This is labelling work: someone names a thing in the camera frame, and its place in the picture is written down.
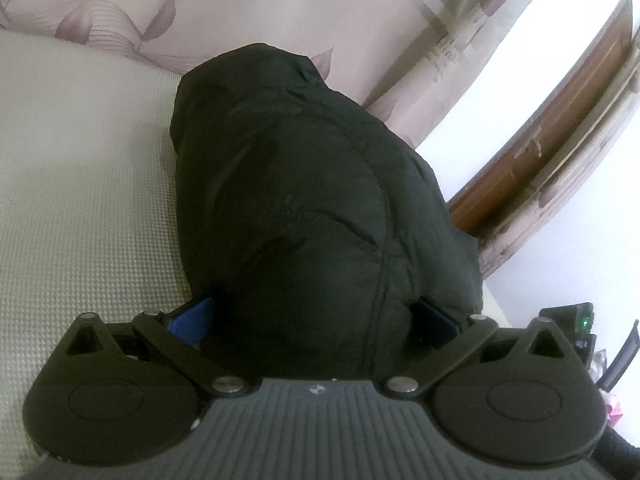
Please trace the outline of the leaf patterned curtain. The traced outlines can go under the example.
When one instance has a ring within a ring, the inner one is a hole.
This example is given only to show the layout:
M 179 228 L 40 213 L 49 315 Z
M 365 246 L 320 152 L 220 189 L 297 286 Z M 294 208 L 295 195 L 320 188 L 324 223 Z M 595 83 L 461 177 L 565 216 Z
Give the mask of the leaf patterned curtain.
M 411 145 L 462 98 L 533 0 L 1 0 L 1 25 L 184 74 L 271 44 Z

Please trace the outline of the brown wooden door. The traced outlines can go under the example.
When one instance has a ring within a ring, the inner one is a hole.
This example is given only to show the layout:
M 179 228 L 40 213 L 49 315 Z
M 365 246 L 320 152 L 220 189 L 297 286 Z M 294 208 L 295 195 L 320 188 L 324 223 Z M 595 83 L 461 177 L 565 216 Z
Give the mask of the brown wooden door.
M 509 142 L 448 203 L 454 225 L 480 237 L 533 183 L 612 84 L 631 52 L 632 0 L 618 0 L 585 52 Z

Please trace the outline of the beige woven mattress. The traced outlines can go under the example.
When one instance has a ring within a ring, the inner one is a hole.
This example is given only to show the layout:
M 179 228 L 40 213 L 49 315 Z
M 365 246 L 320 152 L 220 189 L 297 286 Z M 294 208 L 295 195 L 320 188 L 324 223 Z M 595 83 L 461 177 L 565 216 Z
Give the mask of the beige woven mattress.
M 1 470 L 26 479 L 499 479 L 380 378 L 233 375 L 167 329 L 181 79 L 1 36 Z

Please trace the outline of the black jacket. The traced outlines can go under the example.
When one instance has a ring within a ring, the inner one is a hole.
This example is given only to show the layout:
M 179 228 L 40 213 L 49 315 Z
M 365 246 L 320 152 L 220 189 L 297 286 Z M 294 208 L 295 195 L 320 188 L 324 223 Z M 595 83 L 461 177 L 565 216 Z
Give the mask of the black jacket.
M 201 348 L 226 372 L 385 378 L 431 350 L 433 311 L 465 330 L 482 310 L 431 167 L 309 58 L 251 44 L 190 70 L 170 136 Z

